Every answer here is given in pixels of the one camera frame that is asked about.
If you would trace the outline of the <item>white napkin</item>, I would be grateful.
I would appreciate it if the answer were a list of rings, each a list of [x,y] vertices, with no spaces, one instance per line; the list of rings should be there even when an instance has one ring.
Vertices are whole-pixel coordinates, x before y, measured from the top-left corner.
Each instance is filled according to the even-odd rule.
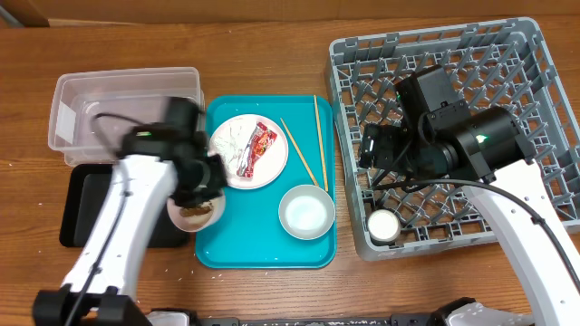
[[[238,161],[247,146],[255,125],[253,121],[230,121],[224,123],[214,133],[211,145],[214,151],[222,157],[229,173],[236,173]]]

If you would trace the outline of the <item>small pink bowl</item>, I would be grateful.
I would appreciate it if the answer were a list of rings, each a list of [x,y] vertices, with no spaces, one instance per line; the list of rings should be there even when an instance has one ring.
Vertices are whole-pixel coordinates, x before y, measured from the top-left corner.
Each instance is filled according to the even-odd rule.
[[[196,233],[205,228],[208,228],[211,225],[214,225],[223,215],[225,208],[226,208],[226,197],[216,197],[208,202],[204,203],[211,203],[213,205],[212,215],[207,215],[204,218],[200,217],[193,217],[187,218],[182,217],[179,214],[179,210],[181,206],[177,206],[173,199],[169,198],[167,200],[167,211],[169,214],[169,218],[172,223],[180,230],[189,232],[189,233]]]

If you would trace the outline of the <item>red snack wrapper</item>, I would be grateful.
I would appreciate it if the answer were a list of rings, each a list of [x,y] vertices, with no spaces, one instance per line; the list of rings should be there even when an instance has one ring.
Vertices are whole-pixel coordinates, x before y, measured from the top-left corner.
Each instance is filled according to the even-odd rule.
[[[276,141],[277,134],[264,123],[258,122],[244,148],[237,165],[239,177],[252,178],[257,161]]]

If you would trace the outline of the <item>white cup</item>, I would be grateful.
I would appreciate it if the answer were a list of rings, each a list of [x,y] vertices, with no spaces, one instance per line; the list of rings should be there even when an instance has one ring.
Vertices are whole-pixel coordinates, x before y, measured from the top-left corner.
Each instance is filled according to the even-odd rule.
[[[374,242],[389,245],[400,235],[401,222],[392,211],[379,209],[368,216],[367,230]]]

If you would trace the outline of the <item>grey bowl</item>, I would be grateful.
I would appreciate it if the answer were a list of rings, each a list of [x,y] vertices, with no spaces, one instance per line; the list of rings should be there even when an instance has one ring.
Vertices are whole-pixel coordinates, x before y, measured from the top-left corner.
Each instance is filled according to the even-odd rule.
[[[300,185],[288,190],[278,208],[285,231],[299,240],[314,240],[325,235],[335,221],[331,196],[314,185]]]

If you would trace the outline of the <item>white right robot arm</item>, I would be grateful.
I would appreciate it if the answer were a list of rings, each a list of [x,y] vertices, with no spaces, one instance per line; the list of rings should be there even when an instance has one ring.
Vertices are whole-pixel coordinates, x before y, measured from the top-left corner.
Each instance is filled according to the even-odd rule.
[[[458,187],[490,225],[532,310],[517,317],[465,299],[434,312],[431,322],[576,325],[579,253],[548,198],[534,147],[516,118],[499,106],[473,113],[439,65],[399,81],[395,92],[401,125],[366,125],[360,166],[401,175],[396,187],[408,192]]]

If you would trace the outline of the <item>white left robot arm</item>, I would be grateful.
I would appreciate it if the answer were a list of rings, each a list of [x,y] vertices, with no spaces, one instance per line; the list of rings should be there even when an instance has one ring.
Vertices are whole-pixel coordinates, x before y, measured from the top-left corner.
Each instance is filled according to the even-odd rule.
[[[227,173],[219,155],[208,154],[198,129],[203,110],[170,97],[163,119],[133,122],[118,148],[98,120],[92,131],[117,159],[97,221],[82,253],[57,291],[40,291],[32,315],[37,325],[195,325],[194,313],[144,313],[136,299],[142,260],[167,202],[196,207],[223,196]]]

